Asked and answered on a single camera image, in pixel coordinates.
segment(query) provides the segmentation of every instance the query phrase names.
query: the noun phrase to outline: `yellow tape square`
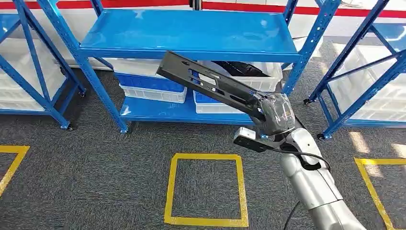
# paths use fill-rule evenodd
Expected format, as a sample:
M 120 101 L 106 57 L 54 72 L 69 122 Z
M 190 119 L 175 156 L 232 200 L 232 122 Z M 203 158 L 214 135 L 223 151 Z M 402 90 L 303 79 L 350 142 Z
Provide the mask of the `yellow tape square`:
M 7 184 L 10 182 L 12 176 L 14 175 L 29 148 L 29 146 L 0 145 L 0 153 L 17 153 L 17 156 L 11 163 L 3 179 L 0 181 L 0 196 L 1 194 L 3 194 Z
M 195 160 L 235 160 L 237 165 L 238 192 L 241 219 L 189 218 L 172 217 L 172 202 L 175 189 L 176 167 L 178 159 Z M 216 226 L 216 227 L 248 227 L 248 209 L 245 196 L 244 175 L 241 157 L 236 154 L 200 154 L 176 153 L 170 163 L 168 191 L 165 205 L 164 222 L 176 225 Z
M 361 176 L 367 185 L 369 193 L 371 194 L 372 200 L 375 203 L 376 208 L 381 214 L 383 221 L 385 222 L 386 228 L 388 230 L 402 230 L 402 229 L 395 229 L 389 218 L 388 214 L 386 213 L 385 207 L 383 206 L 381 200 L 379 199 L 378 194 L 376 193 L 375 188 L 369 178 L 367 171 L 365 170 L 364 165 L 406 165 L 406 159 L 360 159 L 354 158 L 355 163 L 360 170 Z

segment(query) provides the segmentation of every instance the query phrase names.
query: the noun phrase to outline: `blue metal shelf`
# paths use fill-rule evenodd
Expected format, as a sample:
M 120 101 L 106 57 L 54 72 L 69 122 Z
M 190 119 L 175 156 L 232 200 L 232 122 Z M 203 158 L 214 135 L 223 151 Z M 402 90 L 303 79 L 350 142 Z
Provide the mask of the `blue metal shelf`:
M 115 58 L 162 59 L 167 50 L 194 60 L 300 58 L 280 13 L 105 9 L 80 48 Z
M 4 41 L 19 25 L 20 17 L 18 14 L 0 14 L 0 42 Z
M 13 0 L 18 14 L 0 14 L 0 24 L 2 30 L 0 32 L 0 42 L 4 41 L 20 24 L 23 28 L 25 39 L 34 63 L 35 72 L 37 74 L 43 96 L 30 85 L 17 70 L 10 65 L 10 63 L 0 55 L 0 68 L 3 69 L 22 89 L 24 89 L 37 103 L 39 103 L 44 111 L 29 111 L 29 110 L 11 110 L 0 109 L 0 114 L 12 114 L 12 115 L 49 115 L 52 116 L 59 124 L 61 128 L 69 128 L 70 122 L 63 117 L 63 113 L 69 105 L 76 90 L 79 90 L 81 95 L 84 95 L 86 89 L 79 82 L 74 75 L 72 69 L 68 66 L 63 59 L 57 48 L 51 42 L 51 39 L 46 35 L 45 31 L 35 19 L 34 15 L 30 12 L 23 0 Z M 59 62 L 61 70 L 63 70 L 66 80 L 61 87 L 55 93 L 51 100 L 48 94 L 48 89 L 44 80 L 41 64 L 38 60 L 38 55 L 31 35 L 30 27 L 37 32 L 39 38 L 47 46 L 54 58 Z M 69 93 L 61 103 L 60 109 L 54 108 L 54 105 L 60 97 L 64 88 L 66 88 L 68 82 L 72 83 L 72 87 L 69 89 Z
M 391 53 L 406 49 L 406 23 L 374 23 L 370 30 Z
M 130 121 L 190 122 L 226 125 L 254 124 L 247 114 L 197 114 L 192 90 L 188 90 L 185 103 L 125 97 L 120 117 Z
M 339 0 L 318 1 L 322 4 L 320 13 L 302 50 L 297 51 L 288 30 L 297 0 L 288 0 L 283 14 L 104 9 L 100 0 L 91 0 L 98 19 L 81 42 L 60 16 L 54 0 L 37 0 L 121 132 L 127 131 L 125 119 L 222 124 L 244 124 L 245 119 L 240 123 L 239 118 L 235 122 L 234 118 L 228 119 L 221 115 L 198 115 L 194 112 L 194 104 L 193 109 L 191 107 L 193 101 L 190 98 L 184 106 L 173 105 L 187 116 L 172 110 L 164 110 L 171 113 L 172 117 L 160 117 L 158 111 L 142 111 L 168 104 L 134 98 L 126 98 L 127 104 L 124 106 L 127 105 L 135 114 L 121 115 L 123 111 L 119 113 L 116 110 L 89 64 L 88 57 L 159 59 L 167 50 L 171 50 L 194 60 L 284 62 L 284 66 L 293 63 L 293 69 L 282 89 L 284 93 L 290 94 L 340 4 Z
M 406 128 L 406 122 L 348 119 L 347 121 L 345 121 L 344 126 Z
M 304 100 L 305 104 L 319 100 L 321 108 L 326 116 L 328 127 L 318 137 L 331 138 L 331 135 L 341 126 L 350 127 L 396 127 L 405 128 L 406 122 L 403 121 L 379 121 L 379 120 L 362 120 L 351 119 L 351 117 L 363 107 L 363 105 L 376 95 L 390 81 L 394 80 L 400 73 L 406 72 L 406 23 L 373 23 L 379 14 L 384 10 L 389 0 L 378 0 L 373 9 L 369 12 L 355 34 L 351 37 L 343 51 L 331 65 L 330 69 L 324 75 L 320 83 L 314 89 L 308 99 Z M 343 65 L 349 53 L 357 43 L 365 36 L 367 32 L 373 32 L 381 42 L 391 51 L 391 55 L 381 58 L 377 61 L 368 63 L 361 67 L 350 70 L 346 73 L 335 76 L 336 72 Z M 346 111 L 340 111 L 337 99 L 329 87 L 329 82 L 339 78 L 346 77 L 354 72 L 369 68 L 389 59 L 396 58 L 397 61 L 377 79 L 357 100 L 355 100 Z M 333 119 L 324 99 L 322 91 L 327 90 L 328 95 L 338 114 L 337 119 Z

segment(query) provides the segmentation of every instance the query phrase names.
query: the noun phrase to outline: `gray carpet floor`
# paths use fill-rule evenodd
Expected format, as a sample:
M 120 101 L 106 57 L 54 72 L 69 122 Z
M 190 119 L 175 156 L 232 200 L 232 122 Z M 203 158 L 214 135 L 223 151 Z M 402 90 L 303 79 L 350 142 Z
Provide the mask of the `gray carpet floor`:
M 294 111 L 314 135 L 326 128 L 324 115 L 318 103 L 305 106 L 302 100 L 323 76 L 321 64 L 329 66 L 334 59 L 330 40 L 325 39 L 321 53 L 324 58 L 311 59 L 291 95 Z M 80 71 L 76 73 L 83 79 Z M 118 81 L 110 72 L 98 71 L 98 75 L 119 108 L 124 93 Z M 132 132 L 123 135 L 93 90 L 84 99 L 75 97 L 65 116 L 76 130 L 60 130 L 46 116 L 0 116 L 1 145 L 31 146 L 0 197 L 1 230 L 279 230 L 297 201 L 278 165 L 279 154 L 234 145 L 237 126 L 133 122 Z M 341 128 L 332 140 L 317 142 L 354 215 L 367 229 L 386 229 L 353 158 L 399 158 L 393 144 L 406 145 L 406 132 Z M 177 152 L 242 157 L 248 228 L 163 222 L 170 160 Z M 12 155 L 0 153 L 0 176 Z M 405 167 L 367 170 L 380 171 L 381 176 L 370 175 L 372 183 L 395 228 L 406 228 Z M 172 215 L 240 218 L 235 162 L 179 160 Z M 300 208 L 290 229 L 314 227 Z

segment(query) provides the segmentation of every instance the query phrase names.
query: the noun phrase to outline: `shelf upright post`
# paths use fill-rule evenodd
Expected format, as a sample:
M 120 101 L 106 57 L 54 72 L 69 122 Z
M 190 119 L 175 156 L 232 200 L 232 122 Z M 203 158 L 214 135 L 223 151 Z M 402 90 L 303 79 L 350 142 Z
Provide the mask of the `shelf upright post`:
M 72 79 L 78 85 L 79 94 L 84 96 L 86 93 L 86 88 L 76 77 L 75 73 L 73 73 L 73 71 L 69 67 L 68 63 L 62 57 L 62 55 L 60 54 L 60 52 L 58 51 L 56 46 L 52 43 L 51 39 L 46 34 L 46 32 L 44 31 L 42 26 L 39 24 L 37 19 L 34 17 L 33 13 L 27 7 L 25 2 L 23 0 L 14 0 L 14 4 L 21 6 L 23 8 L 23 10 L 24 10 L 23 12 L 25 13 L 28 24 L 31 26 L 32 29 L 34 29 L 36 31 L 39 38 L 44 42 L 44 44 L 46 45 L 48 50 L 51 52 L 51 54 L 54 56 L 54 58 L 58 61 L 61 68 L 64 70 L 66 76 L 68 78 Z
M 368 16 L 364 19 L 362 24 L 359 26 L 355 34 L 351 37 L 350 41 L 345 46 L 344 50 L 340 53 L 337 59 L 333 62 L 330 69 L 324 75 L 320 83 L 316 86 L 315 90 L 309 96 L 309 100 L 314 102 L 317 98 L 317 93 L 322 92 L 325 88 L 329 79 L 331 79 L 334 74 L 338 71 L 341 65 L 344 63 L 345 59 L 348 57 L 353 48 L 357 43 L 363 38 L 363 36 L 368 32 L 370 26 L 379 16 L 381 11 L 385 8 L 389 0 L 378 0 L 376 5 L 372 8 Z
M 103 102 L 107 111 L 110 113 L 113 120 L 119 126 L 120 132 L 126 133 L 128 131 L 127 124 L 122 118 L 120 118 L 120 114 L 116 109 L 113 101 L 110 99 L 107 91 L 103 87 L 103 84 L 100 82 L 92 66 L 90 65 L 89 58 L 82 55 L 79 49 L 79 42 L 76 40 L 67 23 L 63 19 L 61 12 L 56 6 L 56 3 L 50 0 L 38 0 L 38 3 L 48 19 L 51 21 L 59 36 L 64 41 L 65 45 L 68 47 L 76 62 L 79 64 L 79 67 L 82 69 L 86 78 L 93 86 L 95 92 L 99 96 L 100 100 Z
M 333 18 L 340 3 L 341 3 L 340 0 L 326 0 L 321 6 L 316 21 L 313 24 L 313 27 L 310 30 L 310 33 L 307 36 L 307 39 L 302 49 L 299 51 L 301 58 L 297 62 L 293 63 L 293 68 L 289 74 L 289 78 L 283 87 L 282 91 L 285 94 L 289 95 L 293 91 L 293 88 L 297 83 L 297 81 L 299 80 L 299 77 L 302 74 L 303 69 L 307 65 L 310 57 L 313 54 L 313 51 L 316 48 L 316 45 L 323 36 L 325 29 L 327 28 L 328 24 Z

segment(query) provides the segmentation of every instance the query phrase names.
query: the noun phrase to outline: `shelf caster wheel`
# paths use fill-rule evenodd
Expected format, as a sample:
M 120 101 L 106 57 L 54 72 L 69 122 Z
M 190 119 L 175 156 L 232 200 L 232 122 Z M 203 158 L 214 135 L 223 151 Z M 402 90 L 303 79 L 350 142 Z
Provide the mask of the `shelf caster wheel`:
M 73 127 L 71 124 L 68 125 L 68 127 L 66 128 L 66 131 L 73 131 Z
M 312 101 L 310 100 L 310 99 L 308 99 L 308 98 L 306 98 L 306 99 L 304 99 L 303 100 L 303 103 L 305 104 L 305 105 L 308 105 L 308 104 L 310 104 Z
M 325 140 L 326 137 L 324 136 L 324 134 L 319 133 L 319 134 L 317 134 L 317 139 L 319 139 L 319 140 Z
M 79 94 L 79 96 L 80 96 L 81 98 L 86 97 L 86 93 L 85 93 L 85 92 L 78 92 L 78 94 Z

